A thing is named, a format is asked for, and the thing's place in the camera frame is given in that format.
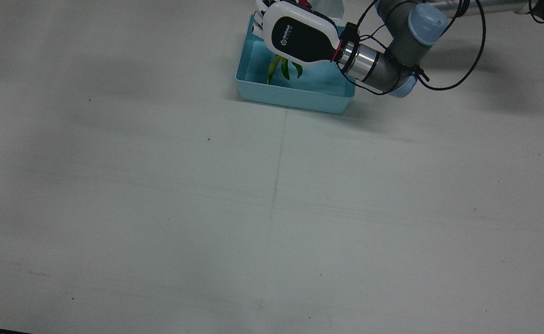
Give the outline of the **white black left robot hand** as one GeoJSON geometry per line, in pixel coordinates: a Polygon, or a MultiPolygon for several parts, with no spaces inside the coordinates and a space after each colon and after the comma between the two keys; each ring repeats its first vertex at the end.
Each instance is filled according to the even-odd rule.
{"type": "Polygon", "coordinates": [[[256,0],[253,17],[252,33],[293,63],[331,63],[340,55],[337,26],[299,0],[256,0]]]}

